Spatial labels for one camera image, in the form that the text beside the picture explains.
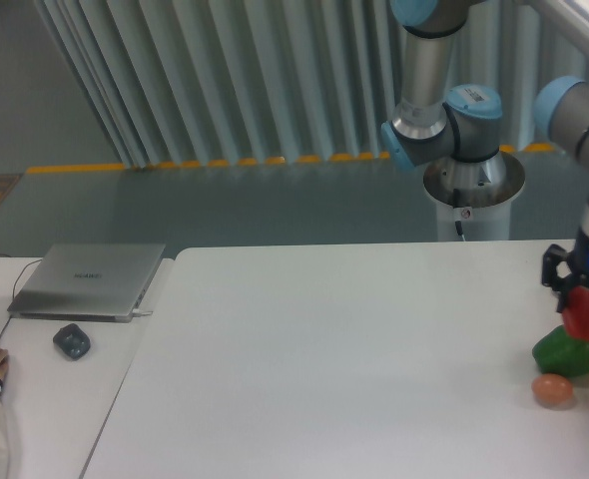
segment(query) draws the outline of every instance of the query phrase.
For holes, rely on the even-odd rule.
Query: brown egg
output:
[[[532,392],[543,404],[557,405],[572,398],[572,383],[558,374],[543,374],[532,381]]]

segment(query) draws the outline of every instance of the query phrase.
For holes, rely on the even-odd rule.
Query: yellow floor strip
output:
[[[555,148],[549,143],[533,143],[523,149],[527,153],[553,152]]]
[[[516,149],[511,145],[501,145],[501,152],[505,153],[516,153]],[[523,149],[523,152],[527,153],[541,153],[541,152],[554,152],[555,149],[548,143],[533,143]],[[331,162],[362,162],[371,161],[379,158],[381,160],[389,160],[390,154],[388,152],[381,152],[378,157],[370,152],[360,153],[358,156],[347,153],[337,153],[332,155],[329,160]],[[265,165],[285,165],[287,163],[284,157],[270,157],[265,161]],[[304,155],[299,157],[295,163],[298,164],[316,164],[322,163],[321,158],[317,155]],[[237,166],[241,167],[253,167],[259,165],[254,158],[241,158],[237,162]],[[225,168],[231,164],[227,160],[210,160],[207,167],[210,168]],[[173,162],[163,162],[158,165],[150,165],[145,170],[176,170],[184,168],[200,168],[202,165],[197,160],[189,160],[183,162],[180,165],[176,165]],[[53,167],[31,167],[26,170],[27,175],[38,175],[38,174],[49,174],[49,173],[88,173],[88,172],[122,172],[127,169],[118,163],[110,163],[105,165],[65,165],[65,166],[53,166]]]
[[[124,171],[126,167],[119,163],[106,165],[66,165],[60,167],[31,167],[26,170],[27,175],[42,173],[86,173],[86,172],[115,172]]]

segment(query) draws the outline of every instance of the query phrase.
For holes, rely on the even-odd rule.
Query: white table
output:
[[[13,283],[30,258],[0,258],[0,331]],[[152,310],[173,262],[162,261],[141,310]],[[37,264],[29,266],[17,290]],[[130,323],[78,322],[91,339],[78,361],[67,359],[53,336],[71,321],[12,319],[1,347],[10,352],[4,403],[11,450],[10,479],[79,477],[150,317]]]
[[[589,377],[530,391],[549,243],[182,252],[85,479],[589,477]]]

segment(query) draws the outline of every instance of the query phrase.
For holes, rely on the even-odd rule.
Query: laptop lid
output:
[[[20,317],[130,320],[163,244],[54,244],[8,312]]]

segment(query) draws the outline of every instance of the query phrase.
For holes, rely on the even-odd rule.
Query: green pepper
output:
[[[589,372],[589,341],[571,337],[563,326],[538,341],[532,356],[544,374],[573,377]]]

